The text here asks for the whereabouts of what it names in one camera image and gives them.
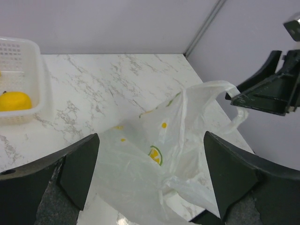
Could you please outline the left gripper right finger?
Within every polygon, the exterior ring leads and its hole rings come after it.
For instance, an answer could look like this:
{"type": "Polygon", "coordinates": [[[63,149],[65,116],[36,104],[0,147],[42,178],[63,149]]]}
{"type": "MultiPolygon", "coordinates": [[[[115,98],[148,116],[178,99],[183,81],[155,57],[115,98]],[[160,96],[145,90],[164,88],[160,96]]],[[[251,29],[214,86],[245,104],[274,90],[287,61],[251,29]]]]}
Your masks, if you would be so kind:
{"type": "Polygon", "coordinates": [[[204,149],[220,219],[227,225],[298,225],[300,172],[207,131],[204,149]]]}

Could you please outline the white lemon-print plastic bag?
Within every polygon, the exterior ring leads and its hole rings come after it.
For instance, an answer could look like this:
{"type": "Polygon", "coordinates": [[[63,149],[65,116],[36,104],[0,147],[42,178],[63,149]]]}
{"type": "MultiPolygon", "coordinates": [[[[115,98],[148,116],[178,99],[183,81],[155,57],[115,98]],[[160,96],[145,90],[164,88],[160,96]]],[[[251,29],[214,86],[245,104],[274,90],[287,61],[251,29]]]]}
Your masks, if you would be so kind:
{"type": "Polygon", "coordinates": [[[225,135],[246,120],[238,107],[225,126],[212,125],[208,106],[238,89],[226,81],[183,89],[153,110],[123,121],[100,134],[95,184],[99,196],[129,221],[140,225],[186,225],[168,206],[168,194],[219,216],[204,151],[204,135],[225,135]]]}

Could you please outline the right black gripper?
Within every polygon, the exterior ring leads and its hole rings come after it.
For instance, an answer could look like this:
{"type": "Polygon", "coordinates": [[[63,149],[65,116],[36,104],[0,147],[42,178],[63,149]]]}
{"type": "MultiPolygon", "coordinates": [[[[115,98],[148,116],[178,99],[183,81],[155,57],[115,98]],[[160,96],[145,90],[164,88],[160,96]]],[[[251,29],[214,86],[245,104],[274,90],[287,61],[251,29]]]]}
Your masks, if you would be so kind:
{"type": "Polygon", "coordinates": [[[284,57],[280,78],[268,78],[276,71],[282,51],[271,51],[265,63],[250,78],[237,86],[235,97],[227,93],[231,105],[285,116],[300,106],[300,50],[290,50],[284,57]]]}

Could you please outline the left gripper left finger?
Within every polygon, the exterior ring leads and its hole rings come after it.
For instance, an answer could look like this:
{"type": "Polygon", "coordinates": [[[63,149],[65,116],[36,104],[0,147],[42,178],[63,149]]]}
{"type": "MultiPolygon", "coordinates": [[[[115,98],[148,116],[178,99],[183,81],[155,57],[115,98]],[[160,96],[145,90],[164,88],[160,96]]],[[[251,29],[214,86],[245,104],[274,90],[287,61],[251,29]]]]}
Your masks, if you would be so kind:
{"type": "Polygon", "coordinates": [[[100,140],[91,134],[0,174],[2,225],[75,225],[90,189],[100,140]]]}

